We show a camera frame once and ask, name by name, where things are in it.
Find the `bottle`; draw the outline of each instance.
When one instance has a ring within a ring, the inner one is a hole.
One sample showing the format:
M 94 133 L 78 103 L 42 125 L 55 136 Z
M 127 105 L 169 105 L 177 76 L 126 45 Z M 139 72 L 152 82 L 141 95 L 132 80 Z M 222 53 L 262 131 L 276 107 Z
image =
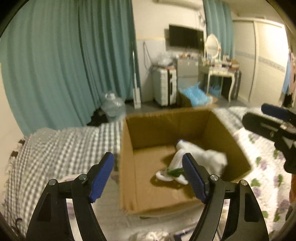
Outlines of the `bottle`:
M 126 116 L 126 105 L 123 100 L 114 93 L 105 94 L 105 102 L 101 109 L 106 113 L 108 122 L 119 121 Z

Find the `cardboard box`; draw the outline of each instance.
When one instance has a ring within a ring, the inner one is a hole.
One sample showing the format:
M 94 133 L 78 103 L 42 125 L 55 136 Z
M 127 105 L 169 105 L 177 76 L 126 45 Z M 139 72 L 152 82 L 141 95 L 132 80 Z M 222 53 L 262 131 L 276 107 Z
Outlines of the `cardboard box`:
M 213 98 L 212 104 L 215 104 L 218 99 L 210 94 L 206 94 L 207 96 L 211 96 Z M 183 95 L 180 91 L 177 93 L 177 106 L 178 107 L 192 107 L 190 99 L 188 99 L 185 95 Z
M 127 213 L 163 215 L 201 204 L 190 185 L 157 180 L 155 173 L 168 167 L 179 139 L 205 150 L 227 155 L 222 179 L 237 180 L 250 165 L 231 134 L 210 110 L 180 108 L 131 115 L 123 126 L 120 158 L 120 206 Z

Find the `wall-mounted tv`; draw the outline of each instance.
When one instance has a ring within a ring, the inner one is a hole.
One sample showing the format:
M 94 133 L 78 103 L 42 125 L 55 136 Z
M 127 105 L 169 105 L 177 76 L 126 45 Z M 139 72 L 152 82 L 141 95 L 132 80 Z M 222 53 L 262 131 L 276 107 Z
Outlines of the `wall-mounted tv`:
M 169 25 L 169 42 L 172 47 L 203 50 L 203 31 L 177 25 Z

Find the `ceiling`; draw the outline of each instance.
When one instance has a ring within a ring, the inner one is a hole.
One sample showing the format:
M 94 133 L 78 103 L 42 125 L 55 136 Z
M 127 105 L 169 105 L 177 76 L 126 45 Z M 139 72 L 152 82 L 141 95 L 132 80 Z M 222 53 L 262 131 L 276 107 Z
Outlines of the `ceiling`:
M 284 23 L 279 14 L 265 0 L 224 0 L 239 17 L 260 17 Z

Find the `bed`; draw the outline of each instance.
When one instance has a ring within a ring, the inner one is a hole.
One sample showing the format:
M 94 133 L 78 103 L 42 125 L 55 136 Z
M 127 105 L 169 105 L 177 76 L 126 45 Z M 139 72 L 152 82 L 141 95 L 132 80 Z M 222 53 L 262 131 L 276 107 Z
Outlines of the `bed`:
M 260 113 L 259 109 L 245 107 L 217 108 L 213 112 L 224 123 L 245 152 L 252 171 L 244 177 L 257 197 L 270 235 L 279 230 L 289 206 L 291 174 L 283 169 L 284 157 L 274 149 L 273 143 L 242 126 L 247 111 Z M 120 210 L 118 187 L 118 162 L 122 123 L 102 124 L 100 127 L 69 128 L 55 131 L 44 128 L 27 137 L 23 148 L 10 162 L 7 181 L 4 217 L 10 226 L 18 223 L 25 235 L 38 199 L 47 184 L 55 178 L 86 173 L 98 163 L 106 151 L 115 155 L 115 167 L 103 195 L 93 204 L 93 209 L 107 240 L 128 240 L 137 232 L 164 230 L 173 232 L 195 224 L 202 207 L 193 207 L 181 213 L 164 217 L 143 219 L 127 215 Z M 225 201 L 220 228 L 225 225 L 228 201 Z M 77 223 L 71 219 L 75 240 L 81 240 Z

